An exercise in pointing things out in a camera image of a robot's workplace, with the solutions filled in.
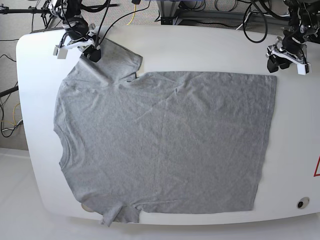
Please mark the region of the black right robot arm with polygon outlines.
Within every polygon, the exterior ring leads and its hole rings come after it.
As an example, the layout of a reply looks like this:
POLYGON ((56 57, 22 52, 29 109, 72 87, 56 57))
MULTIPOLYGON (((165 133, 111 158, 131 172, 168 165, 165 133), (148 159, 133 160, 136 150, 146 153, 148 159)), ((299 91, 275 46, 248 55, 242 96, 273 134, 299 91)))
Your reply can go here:
POLYGON ((59 44, 54 47, 53 55, 65 59, 71 49, 78 49, 84 57, 96 63, 101 59, 100 37, 94 33, 96 26, 89 24, 82 16, 82 10, 88 8, 81 0, 50 0, 48 9, 62 20, 65 33, 59 44))

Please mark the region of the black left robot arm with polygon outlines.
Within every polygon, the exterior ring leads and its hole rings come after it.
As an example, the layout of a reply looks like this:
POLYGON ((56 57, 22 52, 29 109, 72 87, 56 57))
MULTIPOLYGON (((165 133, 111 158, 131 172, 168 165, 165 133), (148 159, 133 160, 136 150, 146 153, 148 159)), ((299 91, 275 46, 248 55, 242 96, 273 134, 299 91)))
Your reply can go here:
POLYGON ((307 61, 307 42, 320 43, 320 2, 318 0, 285 0, 288 6, 289 29, 278 36, 273 45, 267 47, 267 69, 275 73, 285 70, 291 64, 297 67, 299 75, 311 72, 307 61))

